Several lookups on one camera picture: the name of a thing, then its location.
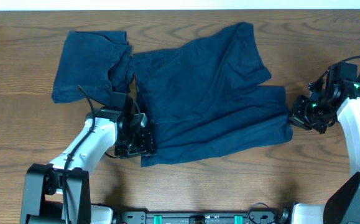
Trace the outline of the navy blue shorts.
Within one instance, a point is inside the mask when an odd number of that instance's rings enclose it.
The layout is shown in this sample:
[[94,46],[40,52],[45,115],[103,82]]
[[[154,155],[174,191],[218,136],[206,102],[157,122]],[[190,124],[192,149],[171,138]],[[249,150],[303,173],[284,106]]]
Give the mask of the navy blue shorts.
[[227,156],[292,139],[283,86],[259,55],[253,25],[240,22],[176,49],[138,53],[137,102],[156,152],[144,167]]

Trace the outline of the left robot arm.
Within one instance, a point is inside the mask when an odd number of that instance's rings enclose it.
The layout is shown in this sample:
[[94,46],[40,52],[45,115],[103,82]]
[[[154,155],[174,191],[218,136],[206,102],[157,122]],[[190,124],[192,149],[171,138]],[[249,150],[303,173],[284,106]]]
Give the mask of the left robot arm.
[[146,114],[124,93],[113,103],[92,106],[72,143],[48,164],[32,164],[25,175],[21,223],[120,223],[115,209],[91,203],[90,175],[109,149],[115,159],[155,152]]

